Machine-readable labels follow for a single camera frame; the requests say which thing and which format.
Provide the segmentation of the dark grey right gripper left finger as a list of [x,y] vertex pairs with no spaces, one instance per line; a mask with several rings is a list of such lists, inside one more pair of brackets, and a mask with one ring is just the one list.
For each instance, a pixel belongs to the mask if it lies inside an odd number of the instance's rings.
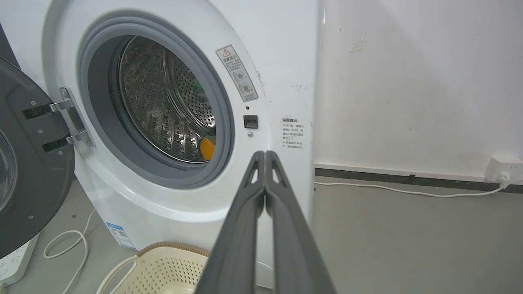
[[253,154],[198,282],[197,294],[253,294],[265,153]]

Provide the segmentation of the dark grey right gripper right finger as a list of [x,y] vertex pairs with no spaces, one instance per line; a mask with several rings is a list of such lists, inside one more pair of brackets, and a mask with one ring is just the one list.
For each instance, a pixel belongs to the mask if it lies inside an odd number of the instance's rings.
[[279,156],[265,153],[266,210],[273,220],[277,294],[335,294],[336,289]]

